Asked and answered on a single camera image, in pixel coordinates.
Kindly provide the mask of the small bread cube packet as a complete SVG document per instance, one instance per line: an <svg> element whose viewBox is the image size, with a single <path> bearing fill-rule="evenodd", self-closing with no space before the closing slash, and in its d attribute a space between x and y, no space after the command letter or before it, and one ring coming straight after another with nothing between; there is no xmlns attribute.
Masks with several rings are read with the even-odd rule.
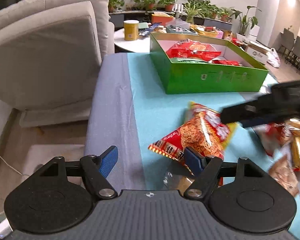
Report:
<svg viewBox="0 0 300 240"><path fill-rule="evenodd" d="M163 190L178 190L181 195L194 182L194 177L187 171L168 168L163 177Z"/></svg>

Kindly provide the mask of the red yellow snack bag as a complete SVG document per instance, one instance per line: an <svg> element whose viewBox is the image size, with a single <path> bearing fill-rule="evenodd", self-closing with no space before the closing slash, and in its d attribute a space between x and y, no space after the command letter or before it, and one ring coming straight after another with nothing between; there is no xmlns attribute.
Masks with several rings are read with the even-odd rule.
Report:
<svg viewBox="0 0 300 240"><path fill-rule="evenodd" d="M173 159L187 167L184 150L191 147L201 156L224 159L227 148L238 123L221 123L220 113L194 101L189 102L183 125L170 134L149 145L154 153Z"/></svg>

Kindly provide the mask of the yellow orange snack packet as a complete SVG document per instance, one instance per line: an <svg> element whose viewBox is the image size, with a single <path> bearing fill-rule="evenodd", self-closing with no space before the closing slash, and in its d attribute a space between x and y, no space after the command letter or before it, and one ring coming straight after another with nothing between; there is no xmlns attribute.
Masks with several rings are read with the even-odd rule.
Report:
<svg viewBox="0 0 300 240"><path fill-rule="evenodd" d="M300 171L300 120L296 118L289 119L286 121L286 125L292 134L291 154L293 169Z"/></svg>

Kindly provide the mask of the brown nut snack packet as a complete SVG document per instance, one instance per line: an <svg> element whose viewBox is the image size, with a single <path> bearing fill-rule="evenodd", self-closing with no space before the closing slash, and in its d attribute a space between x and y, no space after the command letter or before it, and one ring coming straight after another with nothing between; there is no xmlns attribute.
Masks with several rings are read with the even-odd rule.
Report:
<svg viewBox="0 0 300 240"><path fill-rule="evenodd" d="M275 179L293 197L299 193L297 177L290 167L286 155L277 160L269 169L269 175Z"/></svg>

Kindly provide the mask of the green white snack bag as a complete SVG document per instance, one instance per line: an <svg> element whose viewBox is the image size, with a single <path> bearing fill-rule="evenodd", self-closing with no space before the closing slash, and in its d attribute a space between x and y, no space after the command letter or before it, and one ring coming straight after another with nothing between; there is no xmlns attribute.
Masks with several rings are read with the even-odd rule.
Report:
<svg viewBox="0 0 300 240"><path fill-rule="evenodd" d="M207 63L204 60L201 59L195 59L195 58L180 58L180 57L173 57L170 58L170 61L172 63Z"/></svg>

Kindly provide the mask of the shiny red snack bag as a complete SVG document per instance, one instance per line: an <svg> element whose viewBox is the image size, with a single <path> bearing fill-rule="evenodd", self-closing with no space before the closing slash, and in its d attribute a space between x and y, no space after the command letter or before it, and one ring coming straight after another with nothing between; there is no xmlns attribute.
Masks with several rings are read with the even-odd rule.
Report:
<svg viewBox="0 0 300 240"><path fill-rule="evenodd" d="M221 51L217 50L209 43L202 43L190 39L175 42L167 51L167 56L171 58L199 59L209 62L221 55Z"/></svg>

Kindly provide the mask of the red noodle packet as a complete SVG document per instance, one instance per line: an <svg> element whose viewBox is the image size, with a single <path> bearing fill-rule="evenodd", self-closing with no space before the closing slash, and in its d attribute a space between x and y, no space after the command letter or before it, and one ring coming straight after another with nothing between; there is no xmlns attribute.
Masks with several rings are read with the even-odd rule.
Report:
<svg viewBox="0 0 300 240"><path fill-rule="evenodd" d="M230 61L230 60L212 60L213 64L222 64L227 66L242 66L238 61Z"/></svg>

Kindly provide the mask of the grey dining chair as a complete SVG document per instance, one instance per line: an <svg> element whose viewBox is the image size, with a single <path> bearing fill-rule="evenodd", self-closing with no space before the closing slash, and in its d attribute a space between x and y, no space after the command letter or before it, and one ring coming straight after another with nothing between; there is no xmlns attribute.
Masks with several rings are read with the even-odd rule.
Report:
<svg viewBox="0 0 300 240"><path fill-rule="evenodd" d="M300 70L300 36L296 37L296 41L294 43L293 49L290 52L289 62L295 66L298 70Z"/></svg>

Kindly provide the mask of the white plastic shopping bag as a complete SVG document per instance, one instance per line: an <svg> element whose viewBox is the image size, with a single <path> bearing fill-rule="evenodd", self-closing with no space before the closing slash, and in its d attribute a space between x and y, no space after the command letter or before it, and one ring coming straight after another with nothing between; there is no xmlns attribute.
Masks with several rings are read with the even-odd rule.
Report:
<svg viewBox="0 0 300 240"><path fill-rule="evenodd" d="M277 51L274 48L271 48L267 53L266 53L268 59L267 62L274 68L279 68L281 65L280 58L277 54Z"/></svg>

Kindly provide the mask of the blue grey table mat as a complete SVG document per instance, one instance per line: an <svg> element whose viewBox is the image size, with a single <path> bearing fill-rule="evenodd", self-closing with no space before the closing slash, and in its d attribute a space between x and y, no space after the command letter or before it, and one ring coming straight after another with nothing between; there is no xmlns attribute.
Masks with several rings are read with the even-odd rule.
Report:
<svg viewBox="0 0 300 240"><path fill-rule="evenodd" d="M300 200L239 128L292 117L280 84L249 103L239 94L167 94L150 54L107 55L89 116L85 160L110 146L81 239L300 239Z"/></svg>

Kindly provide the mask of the white cardboard carton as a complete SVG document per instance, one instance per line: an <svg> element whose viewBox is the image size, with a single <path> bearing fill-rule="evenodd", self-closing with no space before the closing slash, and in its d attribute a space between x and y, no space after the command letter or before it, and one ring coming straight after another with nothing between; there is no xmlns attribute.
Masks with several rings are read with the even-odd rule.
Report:
<svg viewBox="0 0 300 240"><path fill-rule="evenodd" d="M245 52L262 64L266 64L268 61L267 52L270 52L270 49L257 42L249 41Z"/></svg>

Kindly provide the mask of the green cardboard box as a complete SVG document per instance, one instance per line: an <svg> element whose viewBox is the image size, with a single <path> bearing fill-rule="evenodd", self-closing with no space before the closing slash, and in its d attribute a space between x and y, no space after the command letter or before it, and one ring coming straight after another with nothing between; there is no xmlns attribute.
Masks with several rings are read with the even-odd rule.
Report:
<svg viewBox="0 0 300 240"><path fill-rule="evenodd" d="M190 39L209 43L222 53L218 60L238 61L242 66L207 63L172 63L166 51L175 42ZM268 71L232 42L217 38L152 33L150 57L166 94L257 92Z"/></svg>

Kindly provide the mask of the pink small box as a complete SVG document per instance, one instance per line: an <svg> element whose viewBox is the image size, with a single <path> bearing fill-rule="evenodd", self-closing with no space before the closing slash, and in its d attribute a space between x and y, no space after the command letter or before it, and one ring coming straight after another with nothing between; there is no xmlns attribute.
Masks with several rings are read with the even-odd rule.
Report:
<svg viewBox="0 0 300 240"><path fill-rule="evenodd" d="M216 36L216 38L217 39L222 39L223 38L223 31L221 30L221 29L216 29L216 31L217 31L217 36Z"/></svg>

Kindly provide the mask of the tall leafy floor plant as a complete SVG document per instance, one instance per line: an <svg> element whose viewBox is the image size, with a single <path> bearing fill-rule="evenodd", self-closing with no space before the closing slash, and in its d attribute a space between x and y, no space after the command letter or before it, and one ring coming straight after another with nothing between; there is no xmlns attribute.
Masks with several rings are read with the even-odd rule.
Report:
<svg viewBox="0 0 300 240"><path fill-rule="evenodd" d="M232 14L231 16L234 16L235 19L239 18L239 34L240 35L245 35L248 27L250 26L250 29L253 29L254 26L258 24L258 19L255 16L249 17L249 11L250 9L255 8L256 11L262 11L260 8L255 7L255 6L247 6L247 12L243 14L242 11L232 9Z"/></svg>

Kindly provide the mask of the yellow wicker basket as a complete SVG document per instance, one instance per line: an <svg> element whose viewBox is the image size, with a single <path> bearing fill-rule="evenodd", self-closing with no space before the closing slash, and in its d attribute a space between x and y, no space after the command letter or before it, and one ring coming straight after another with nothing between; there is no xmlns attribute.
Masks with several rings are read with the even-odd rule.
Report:
<svg viewBox="0 0 300 240"><path fill-rule="evenodd" d="M218 36L218 31L215 27L205 27L203 25L191 24L190 30L193 30L199 36L205 37L213 37L216 38Z"/></svg>

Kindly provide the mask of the white round coffee table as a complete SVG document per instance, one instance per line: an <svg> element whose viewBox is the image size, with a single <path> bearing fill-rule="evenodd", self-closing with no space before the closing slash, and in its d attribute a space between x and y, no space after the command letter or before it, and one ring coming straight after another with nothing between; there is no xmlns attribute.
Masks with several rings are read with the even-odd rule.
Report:
<svg viewBox="0 0 300 240"><path fill-rule="evenodd" d="M150 52L150 37L139 38L135 41L126 41L124 29L119 29L114 32L115 52L128 53L149 53Z"/></svg>

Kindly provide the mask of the orange tissue box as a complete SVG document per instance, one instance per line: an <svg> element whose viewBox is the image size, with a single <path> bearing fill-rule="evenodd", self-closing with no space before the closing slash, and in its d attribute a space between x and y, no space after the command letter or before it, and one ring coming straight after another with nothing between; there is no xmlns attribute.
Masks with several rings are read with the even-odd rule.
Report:
<svg viewBox="0 0 300 240"><path fill-rule="evenodd" d="M151 14L151 24L158 23L165 26L167 23L172 22L174 17L165 12L156 11Z"/></svg>

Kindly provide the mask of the yellow cylindrical can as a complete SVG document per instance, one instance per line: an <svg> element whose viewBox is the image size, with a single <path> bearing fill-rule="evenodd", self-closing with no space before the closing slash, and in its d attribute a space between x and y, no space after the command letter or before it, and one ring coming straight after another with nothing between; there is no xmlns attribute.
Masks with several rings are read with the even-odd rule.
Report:
<svg viewBox="0 0 300 240"><path fill-rule="evenodd" d="M124 35L125 41L135 41L139 37L139 21L138 20L125 20Z"/></svg>

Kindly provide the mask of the beige sofa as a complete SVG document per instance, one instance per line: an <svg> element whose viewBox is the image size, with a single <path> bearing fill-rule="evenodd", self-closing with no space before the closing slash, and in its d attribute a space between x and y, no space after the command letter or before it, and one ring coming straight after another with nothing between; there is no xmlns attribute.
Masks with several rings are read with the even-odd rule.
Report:
<svg viewBox="0 0 300 240"><path fill-rule="evenodd" d="M114 52L109 0L22 0L0 10L0 100L21 127L87 120Z"/></svg>

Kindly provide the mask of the potted green plant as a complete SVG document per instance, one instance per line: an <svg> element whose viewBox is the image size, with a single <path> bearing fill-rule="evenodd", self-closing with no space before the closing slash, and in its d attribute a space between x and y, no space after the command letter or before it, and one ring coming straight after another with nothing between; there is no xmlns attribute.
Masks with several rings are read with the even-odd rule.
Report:
<svg viewBox="0 0 300 240"><path fill-rule="evenodd" d="M124 0L109 0L108 10L109 12L114 12L115 9L121 8L124 5L125 5Z"/></svg>

